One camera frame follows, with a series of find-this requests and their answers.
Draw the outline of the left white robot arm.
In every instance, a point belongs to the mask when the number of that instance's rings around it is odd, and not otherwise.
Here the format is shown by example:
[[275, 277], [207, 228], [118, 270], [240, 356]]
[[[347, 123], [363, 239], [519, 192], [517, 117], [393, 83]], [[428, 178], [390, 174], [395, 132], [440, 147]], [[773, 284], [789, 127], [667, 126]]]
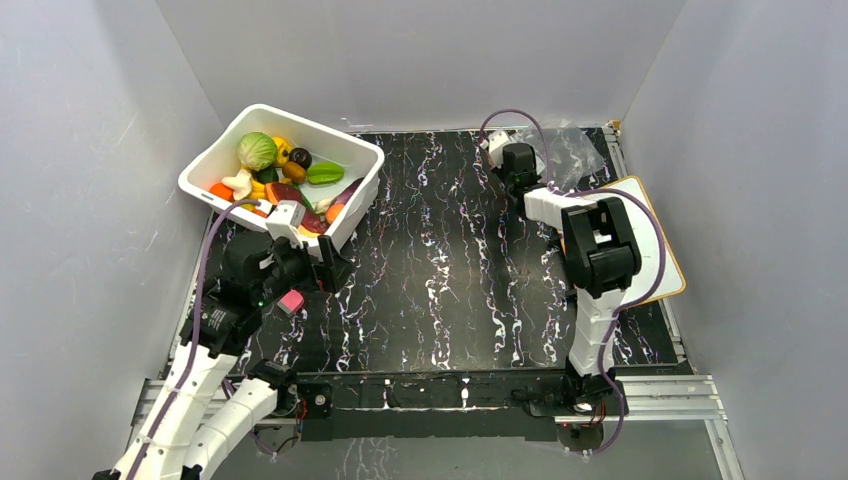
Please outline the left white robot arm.
[[254, 365], [214, 414], [207, 409], [263, 323], [263, 312], [288, 295], [335, 292], [352, 265], [327, 235], [319, 254], [260, 232], [234, 236], [221, 269], [199, 273], [194, 308], [179, 334], [172, 367], [144, 422], [116, 464], [97, 479], [208, 479], [264, 418], [305, 416], [316, 386], [272, 360]]

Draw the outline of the clear orange-zip bag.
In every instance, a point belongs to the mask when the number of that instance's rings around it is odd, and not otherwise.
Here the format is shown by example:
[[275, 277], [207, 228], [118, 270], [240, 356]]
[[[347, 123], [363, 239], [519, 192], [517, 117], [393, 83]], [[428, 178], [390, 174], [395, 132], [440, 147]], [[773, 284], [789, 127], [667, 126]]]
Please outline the clear orange-zip bag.
[[537, 171], [545, 183], [563, 191], [575, 190], [584, 177], [604, 166], [604, 160], [589, 136], [568, 120], [549, 123], [524, 132], [524, 142], [537, 155]]

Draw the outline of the green toy cabbage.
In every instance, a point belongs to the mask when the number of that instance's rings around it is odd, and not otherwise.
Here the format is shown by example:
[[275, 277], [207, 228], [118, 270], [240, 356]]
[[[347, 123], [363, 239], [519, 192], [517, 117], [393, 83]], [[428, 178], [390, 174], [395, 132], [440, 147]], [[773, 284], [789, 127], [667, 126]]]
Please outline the green toy cabbage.
[[240, 164], [248, 170], [260, 171], [271, 166], [278, 155], [276, 142], [262, 132], [250, 132], [241, 137], [236, 147]]

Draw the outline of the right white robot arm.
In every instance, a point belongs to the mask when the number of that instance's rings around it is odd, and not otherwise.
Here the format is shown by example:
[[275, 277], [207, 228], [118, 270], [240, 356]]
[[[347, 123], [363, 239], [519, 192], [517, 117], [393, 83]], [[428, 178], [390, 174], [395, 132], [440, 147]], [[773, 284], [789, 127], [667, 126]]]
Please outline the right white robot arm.
[[588, 200], [544, 186], [535, 151], [525, 143], [503, 147], [493, 172], [519, 215], [561, 234], [564, 271], [576, 295], [574, 339], [560, 396], [564, 408], [587, 414], [613, 395], [625, 416], [610, 343], [626, 293], [641, 270], [641, 254], [623, 201], [615, 196]]

